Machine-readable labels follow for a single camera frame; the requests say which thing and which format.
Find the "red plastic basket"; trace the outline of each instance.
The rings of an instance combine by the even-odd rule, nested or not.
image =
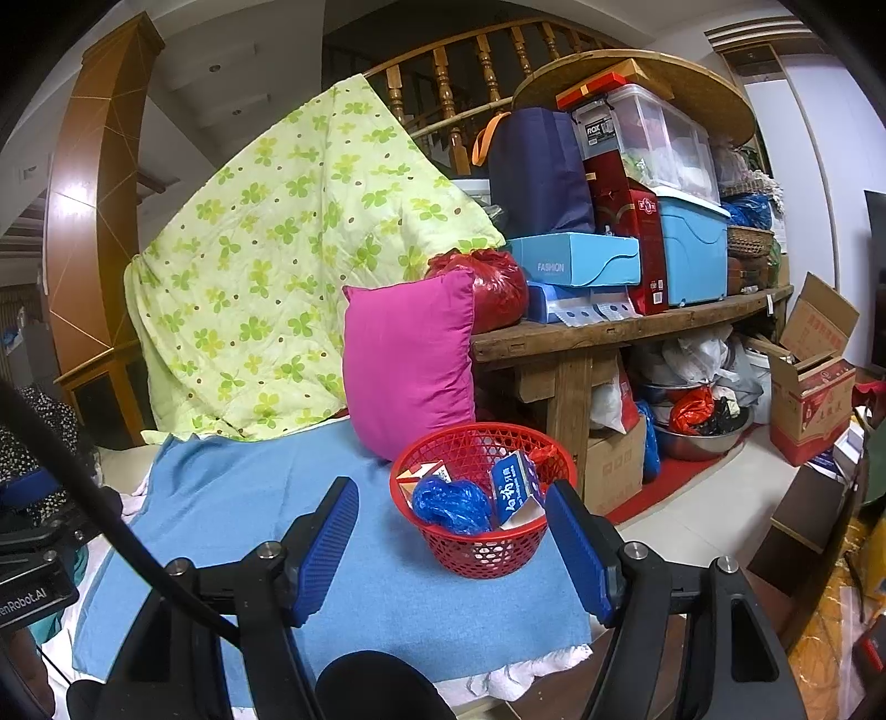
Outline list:
[[[566,479],[575,487],[575,463],[559,442],[528,427],[485,422],[448,427],[406,448],[391,468],[391,497],[403,517],[421,531],[443,567],[462,577],[502,577],[521,568],[538,550],[548,530],[543,517],[513,530],[472,537],[456,535],[419,520],[407,505],[397,476],[417,464],[441,460],[454,480],[474,481],[492,497],[489,470],[495,460],[513,450],[529,452],[549,445],[556,448],[556,454],[537,468],[542,492],[554,480]]]

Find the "round wooden board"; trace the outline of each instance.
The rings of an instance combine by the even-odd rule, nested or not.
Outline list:
[[[753,137],[757,128],[754,111],[731,84],[706,67],[649,50],[593,50],[554,60],[520,83],[512,108],[556,110],[559,93],[628,58],[668,82],[674,95],[669,102],[706,129],[711,140],[725,137],[742,145]]]

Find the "clear plastic storage box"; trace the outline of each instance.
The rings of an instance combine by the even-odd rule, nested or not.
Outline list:
[[[625,172],[637,182],[719,204],[707,132],[654,93],[626,85],[572,117],[585,159],[617,147]]]

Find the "orange plastic bag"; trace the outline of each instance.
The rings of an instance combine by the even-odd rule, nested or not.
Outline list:
[[[428,261],[426,278],[453,268],[465,267],[474,273],[474,327],[472,334],[488,333],[513,325],[529,305],[529,287],[520,266],[510,253],[498,250],[458,250],[436,255]]]
[[[698,435],[695,426],[714,412],[714,398],[707,386],[690,390],[671,408],[668,428],[675,433]]]

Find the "pink pillow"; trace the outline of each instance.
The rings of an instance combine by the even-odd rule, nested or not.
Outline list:
[[[453,270],[377,290],[344,288],[347,408],[357,437],[382,458],[474,421],[473,286],[472,272]]]

